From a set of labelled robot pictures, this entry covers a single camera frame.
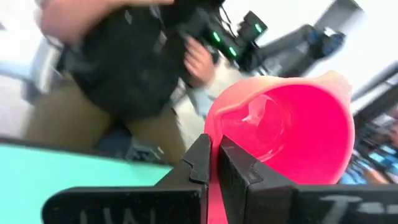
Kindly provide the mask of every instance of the teal table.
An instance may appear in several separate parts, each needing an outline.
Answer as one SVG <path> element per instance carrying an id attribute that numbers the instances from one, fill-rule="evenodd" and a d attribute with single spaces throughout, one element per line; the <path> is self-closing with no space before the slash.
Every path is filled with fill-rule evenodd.
<path id="1" fill-rule="evenodd" d="M 53 194 L 71 187 L 154 185 L 171 168 L 0 143 L 0 223 L 41 224 Z"/>

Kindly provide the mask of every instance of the pink cup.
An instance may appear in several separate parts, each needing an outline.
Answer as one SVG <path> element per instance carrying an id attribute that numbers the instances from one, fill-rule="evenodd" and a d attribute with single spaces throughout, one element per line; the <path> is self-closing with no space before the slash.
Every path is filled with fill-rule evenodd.
<path id="1" fill-rule="evenodd" d="M 213 142 L 208 223 L 226 223 L 216 171 L 223 135 L 295 183 L 337 183 L 353 150 L 354 125 L 348 107 L 323 86 L 256 77 L 217 98 L 205 123 Z"/>

